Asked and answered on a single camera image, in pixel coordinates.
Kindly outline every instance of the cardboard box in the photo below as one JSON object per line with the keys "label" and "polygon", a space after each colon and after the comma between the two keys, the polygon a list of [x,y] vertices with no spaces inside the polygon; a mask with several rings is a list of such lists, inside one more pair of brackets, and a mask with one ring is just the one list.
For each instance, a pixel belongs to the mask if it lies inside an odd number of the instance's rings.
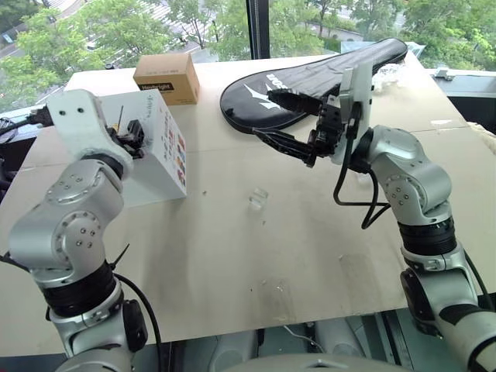
{"label": "cardboard box", "polygon": [[190,105],[198,101],[200,84],[191,55],[156,54],[139,59],[134,81],[139,89],[158,89],[168,105]]}

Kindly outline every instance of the black wire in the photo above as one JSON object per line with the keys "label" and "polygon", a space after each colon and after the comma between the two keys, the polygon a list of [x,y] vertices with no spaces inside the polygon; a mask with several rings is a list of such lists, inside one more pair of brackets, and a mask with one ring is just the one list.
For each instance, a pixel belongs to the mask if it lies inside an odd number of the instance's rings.
{"label": "black wire", "polygon": [[1,128],[0,129],[0,136],[3,136],[4,134],[6,134],[7,132],[10,132],[11,130],[14,130],[14,129],[17,129],[17,128],[20,128],[21,126],[25,126],[29,124],[29,121],[27,120],[22,120],[21,122],[17,122],[15,124],[12,124],[11,126],[7,126],[6,128]]}
{"label": "black wire", "polygon": [[161,347],[162,339],[160,338],[160,330],[158,328],[157,318],[155,317],[155,314],[153,313],[152,306],[148,302],[146,295],[130,279],[128,279],[127,277],[123,277],[122,275],[119,275],[116,273],[114,273],[114,275],[122,283],[127,284],[133,291],[135,291],[135,293],[138,295],[139,299],[141,300],[141,302],[145,306],[145,309],[148,312],[148,315],[150,316],[150,321],[152,322],[153,334],[155,335],[155,342],[157,343],[158,370],[159,370],[159,372],[164,372],[163,367],[162,367],[162,347]]}
{"label": "black wire", "polygon": [[362,229],[368,229],[370,225],[372,225],[381,215],[386,212],[391,205],[387,203],[381,203],[384,204],[382,209],[377,212],[374,216],[372,214],[374,213],[375,207],[378,206],[380,203],[377,203],[377,198],[379,197],[379,183],[377,182],[377,177],[374,173],[373,170],[369,170],[369,175],[370,178],[372,179],[372,185],[374,186],[374,194],[372,196],[372,202],[370,203],[369,210],[367,211],[367,214],[365,215],[365,218],[362,221]]}
{"label": "black wire", "polygon": [[[386,212],[391,206],[389,203],[378,203],[377,199],[379,196],[379,185],[377,182],[377,177],[375,173],[372,170],[368,171],[368,174],[370,175],[370,178],[372,179],[372,184],[374,186],[374,194],[372,197],[372,202],[356,202],[356,201],[342,201],[339,198],[339,192],[341,191],[341,188],[343,187],[344,180],[346,178],[346,173],[348,171],[348,166],[350,165],[350,160],[351,160],[351,153],[353,150],[353,138],[350,137],[346,141],[346,148],[344,152],[344,158],[343,158],[343,164],[341,166],[341,171],[339,172],[338,176],[338,181],[336,182],[336,186],[334,187],[334,192],[332,193],[332,196],[334,198],[334,201],[336,202],[337,205],[342,205],[342,206],[360,206],[360,207],[369,207],[369,210],[367,211],[367,214],[365,215],[365,218],[362,221],[362,229],[367,229],[372,225],[384,212]],[[382,209],[379,210],[374,216],[372,214],[374,213],[375,208],[383,207]]]}
{"label": "black wire", "polygon": [[10,252],[7,252],[4,256],[0,255],[0,262],[18,267],[19,269],[29,273],[29,269],[26,266],[23,266],[20,263],[15,262],[12,258],[10,258]]}
{"label": "black wire", "polygon": [[471,258],[469,257],[469,255],[466,251],[465,251],[465,260],[467,260],[468,266],[470,266],[472,273],[474,273],[474,276],[477,279],[477,283],[479,284],[480,290],[482,291],[482,295],[484,296],[484,300],[487,303],[487,308],[493,312],[494,311],[493,301],[491,300],[491,297],[489,297],[486,286],[484,285],[484,281],[482,280],[482,277],[479,275],[479,271],[477,271],[477,268],[475,267],[474,262],[471,260]]}

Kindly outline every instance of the silver robotic arm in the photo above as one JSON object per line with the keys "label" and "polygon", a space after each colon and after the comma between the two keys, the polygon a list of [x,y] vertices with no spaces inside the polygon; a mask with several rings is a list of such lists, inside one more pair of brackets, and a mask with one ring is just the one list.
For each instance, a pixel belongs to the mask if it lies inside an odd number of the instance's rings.
{"label": "silver robotic arm", "polygon": [[[385,126],[368,128],[371,76],[370,64],[349,69],[339,97],[330,95],[324,102],[289,90],[269,92],[269,99],[282,107],[319,117],[307,143],[273,130],[254,134],[309,167],[316,157],[331,157],[342,164],[341,175],[349,168],[378,181],[389,202],[382,212],[391,206],[398,220],[408,265],[401,284],[419,329],[442,335],[467,370],[495,371],[496,313],[478,307],[465,252],[455,237],[450,178],[412,134]],[[370,205],[341,202],[343,180],[340,177],[334,194],[339,204]],[[373,222],[367,220],[364,229]]]}
{"label": "silver robotic arm", "polygon": [[447,173],[400,129],[376,126],[366,159],[403,239],[409,266],[401,283],[418,327],[443,336],[468,370],[496,369],[496,313],[478,307],[477,293],[456,240]]}
{"label": "silver robotic arm", "polygon": [[[99,110],[89,93],[82,97],[74,112],[64,103],[73,101],[71,95],[61,100],[63,115],[49,106],[57,129],[65,125],[61,116]],[[85,125],[109,137],[100,120]],[[147,339],[140,305],[124,299],[102,240],[105,227],[122,210],[121,178],[132,160],[110,140],[100,146],[105,151],[88,146],[9,236],[11,258],[29,270],[42,291],[47,318],[56,326],[69,358],[57,372],[131,372],[133,354]],[[113,150],[115,158],[109,155]],[[126,161],[116,160],[126,156]]]}

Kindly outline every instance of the table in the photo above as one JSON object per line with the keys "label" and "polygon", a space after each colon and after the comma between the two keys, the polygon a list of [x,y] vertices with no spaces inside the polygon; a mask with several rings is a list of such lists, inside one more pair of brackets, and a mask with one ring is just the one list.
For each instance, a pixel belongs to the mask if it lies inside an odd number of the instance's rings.
{"label": "table", "polygon": [[[319,160],[309,169],[235,131],[219,110],[223,88],[237,78],[318,58],[197,64],[198,104],[170,108],[187,143],[188,197],[125,208],[105,233],[109,260],[130,243],[118,272],[147,294],[163,340],[406,305],[399,282],[405,263],[392,214],[360,230],[365,209],[332,201],[337,166]],[[413,132],[446,168],[457,236],[495,291],[494,157],[411,54],[404,72],[401,86],[375,94],[370,124]],[[133,69],[80,74],[69,88],[86,84],[103,95],[136,89]],[[117,91],[109,90],[102,74],[119,81]],[[305,140],[314,125],[307,118],[287,131]],[[0,207],[3,253],[14,221],[43,197],[68,161],[54,129],[43,129]],[[269,192],[260,210],[248,202],[257,187]],[[350,174],[343,199],[370,197],[371,185]],[[0,356],[62,351],[29,275],[2,266],[0,296]]]}

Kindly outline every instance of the glass window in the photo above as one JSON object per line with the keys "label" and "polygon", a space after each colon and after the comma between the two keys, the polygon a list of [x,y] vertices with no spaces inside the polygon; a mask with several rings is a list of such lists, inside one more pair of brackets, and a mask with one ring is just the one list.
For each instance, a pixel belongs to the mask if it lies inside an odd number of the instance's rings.
{"label": "glass window", "polygon": [[[398,37],[425,67],[496,71],[494,0],[267,1],[271,57]],[[0,33],[0,112],[43,103],[74,72],[134,67],[143,54],[251,58],[246,0],[2,0]]]}
{"label": "glass window", "polygon": [[0,32],[0,112],[43,103],[74,72],[135,67],[144,54],[250,58],[245,0],[2,0]]}
{"label": "glass window", "polygon": [[494,0],[269,0],[269,7],[271,57],[341,53],[397,37],[424,67],[496,71]]}

